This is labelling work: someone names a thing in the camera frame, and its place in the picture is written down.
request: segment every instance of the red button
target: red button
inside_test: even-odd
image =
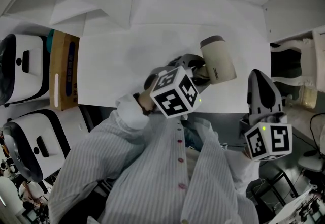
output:
[[[186,185],[184,183],[179,183],[178,187],[180,187],[181,189],[186,189]]]

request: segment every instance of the cardboard box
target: cardboard box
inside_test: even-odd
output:
[[[50,58],[50,107],[65,110],[78,105],[79,38],[55,31]]]

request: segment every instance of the beige cup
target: beige cup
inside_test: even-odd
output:
[[[236,79],[235,67],[221,36],[211,36],[200,42],[211,84]]]

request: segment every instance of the blue label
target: blue label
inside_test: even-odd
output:
[[[66,95],[69,97],[72,94],[72,78],[73,78],[73,62],[75,59],[76,44],[70,42],[67,64],[67,81],[66,81]]]

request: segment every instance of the striped shirt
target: striped shirt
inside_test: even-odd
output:
[[[180,118],[147,117],[131,95],[120,98],[117,110],[71,149],[50,196],[51,223],[110,178],[117,180],[100,223],[258,224],[245,191],[258,179],[259,163],[222,150],[208,121],[198,118],[194,126],[203,147],[189,181]]]

